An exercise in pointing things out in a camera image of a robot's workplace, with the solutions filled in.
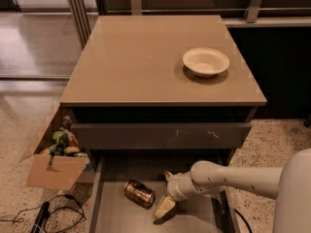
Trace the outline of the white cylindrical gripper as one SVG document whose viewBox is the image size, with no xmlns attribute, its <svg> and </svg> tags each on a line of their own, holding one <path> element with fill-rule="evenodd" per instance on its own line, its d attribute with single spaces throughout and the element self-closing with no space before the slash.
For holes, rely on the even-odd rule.
<svg viewBox="0 0 311 233">
<path fill-rule="evenodd" d="M 167 192 L 170 196 L 163 196 L 160 199 L 154 213 L 156 219 L 163 218 L 172 211 L 176 206 L 176 201 L 185 201 L 194 195 L 194 185 L 190 172 L 172 174 L 165 171 L 164 177 L 167 181 Z"/>
</svg>

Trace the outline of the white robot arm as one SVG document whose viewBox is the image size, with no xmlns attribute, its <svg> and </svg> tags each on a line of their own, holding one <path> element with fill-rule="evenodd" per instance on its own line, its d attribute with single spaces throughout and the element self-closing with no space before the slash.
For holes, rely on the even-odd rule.
<svg viewBox="0 0 311 233">
<path fill-rule="evenodd" d="M 193 195 L 230 186 L 276 201 L 273 233 L 311 233 L 311 149 L 299 151 L 282 167 L 231 167 L 202 160 L 186 173 L 167 172 L 165 178 L 167 195 L 155 210 L 157 219 Z"/>
</svg>

